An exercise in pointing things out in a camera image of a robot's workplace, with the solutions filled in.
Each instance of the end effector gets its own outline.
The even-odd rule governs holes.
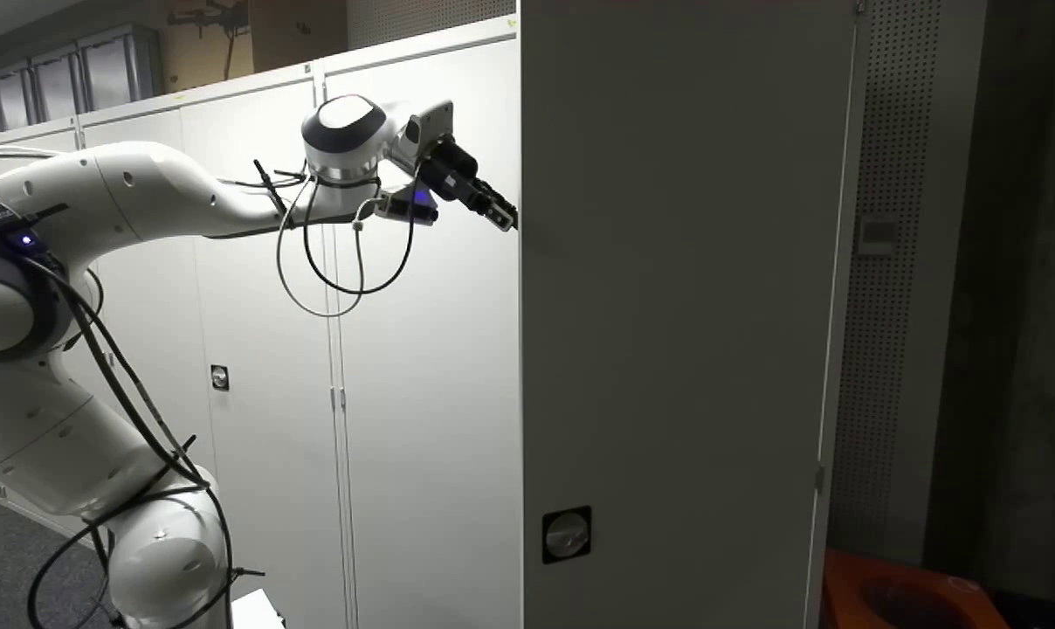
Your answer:
[[[357,188],[376,175],[382,158],[415,179],[396,197],[376,201],[382,217],[432,223],[436,211],[423,188],[440,201],[460,201],[467,211],[513,232],[516,208],[506,203],[488,182],[479,179],[479,162],[454,141],[454,104],[432,104],[396,135],[393,118],[366,98],[325,101],[304,124],[309,162],[314,179],[332,188]]]

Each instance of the robotic arm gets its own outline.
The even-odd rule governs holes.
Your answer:
[[[144,421],[146,392],[130,404],[99,342],[89,263],[113,250],[173,239],[240,239],[286,223],[366,217],[432,223],[440,201],[460,201],[499,232],[516,211],[479,179],[454,145],[454,110],[436,104],[403,129],[366,98],[335,98],[304,124],[309,208],[220,185],[161,145],[113,145],[60,153],[0,179],[0,482],[89,533],[113,533],[110,593],[139,629],[226,629],[233,582],[231,536],[210,472],[169,432]],[[382,193],[393,162],[414,185]],[[121,416],[89,397],[62,367],[81,331]]]

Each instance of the white robotic arm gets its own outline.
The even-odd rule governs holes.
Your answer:
[[[154,406],[130,404],[99,350],[89,263],[154,239],[238,239],[309,217],[432,223],[421,185],[516,228],[516,211],[477,179],[450,118],[440,104],[396,129],[366,98],[322,104],[304,125],[312,208],[282,203],[265,175],[269,197],[233,193],[161,145],[90,148],[0,179],[0,482],[41,511],[84,518],[89,533],[113,533],[110,583],[130,627],[226,629],[231,536],[215,478],[187,446],[146,428]],[[414,185],[382,193],[382,162]],[[60,353],[75,331],[90,342],[121,416],[67,376]]]

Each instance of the ceiling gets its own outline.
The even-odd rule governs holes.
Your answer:
[[[0,0],[0,37],[20,26],[33,26],[53,10],[62,10],[77,0]]]

